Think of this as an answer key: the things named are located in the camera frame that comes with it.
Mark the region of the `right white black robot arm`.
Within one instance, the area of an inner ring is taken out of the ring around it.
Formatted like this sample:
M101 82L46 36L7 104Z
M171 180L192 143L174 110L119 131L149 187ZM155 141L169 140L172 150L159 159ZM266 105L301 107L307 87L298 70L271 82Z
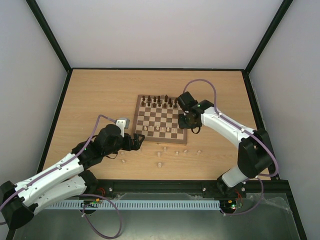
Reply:
M254 130L241 125L218 110L214 103L198 102L186 91L176 98L175 103L183 113L178 115L181 129L208 127L227 140L238 150L237 163L217 179L217 189L223 196L229 196L236 186L257 177L275 159L268 133L264 129Z

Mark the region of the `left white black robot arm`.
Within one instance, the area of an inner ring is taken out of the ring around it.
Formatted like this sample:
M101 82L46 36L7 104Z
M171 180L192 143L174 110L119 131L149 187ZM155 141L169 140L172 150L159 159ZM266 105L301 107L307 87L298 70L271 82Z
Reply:
M18 183L4 182L0 186L3 224L16 230L56 202L93 193L98 180L90 167L120 150L139 150L144 139L143 134L130 135L119 126L108 124L49 168Z

